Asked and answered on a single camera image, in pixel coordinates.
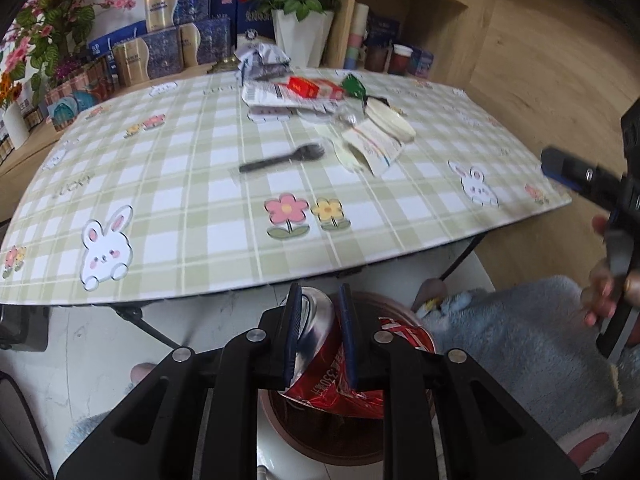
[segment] cartoon bunny print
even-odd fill
[[[86,247],[80,271],[84,290],[91,292],[108,279],[121,280],[129,272],[133,251],[129,240],[122,232],[131,222],[133,209],[126,205],[118,209],[106,231],[100,222],[89,220],[82,229],[82,243]]]
[[[465,194],[480,205],[488,204],[498,207],[498,197],[484,182],[484,173],[472,167],[467,173],[457,162],[449,161],[449,167],[460,177]]]

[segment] white flower pot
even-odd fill
[[[311,12],[298,21],[296,13],[272,10],[276,43],[291,58],[291,66],[317,68],[334,20],[332,12]]]
[[[22,114],[20,113],[20,106],[18,103],[11,103],[2,115],[4,126],[9,133],[9,138],[17,150],[24,144],[24,141],[29,138],[29,130],[24,123]]]

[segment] white lid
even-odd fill
[[[414,50],[408,46],[394,44],[394,52],[398,54],[398,56],[409,57],[414,53]]]

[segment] bunny ear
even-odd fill
[[[481,170],[478,170],[478,168],[471,168],[469,174],[471,175],[472,179],[484,182],[484,173]]]
[[[466,177],[465,171],[462,169],[462,167],[457,162],[454,162],[453,160],[450,160],[449,161],[449,167],[453,171],[455,171],[458,174],[458,176],[460,176],[462,178]]]
[[[127,225],[129,225],[132,216],[133,208],[130,205],[121,207],[109,220],[109,229],[111,231],[121,232]]]
[[[88,249],[102,237],[102,226],[95,220],[90,220],[82,229],[82,243]]]

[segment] green and white tablecloth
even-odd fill
[[[339,82],[346,71],[301,73]],[[84,112],[18,206],[0,253],[0,303],[151,300],[291,280],[569,203],[537,158],[463,91],[358,76],[417,131],[378,179],[350,173],[333,153],[240,178],[244,161],[337,131],[296,115],[253,122],[233,73]]]

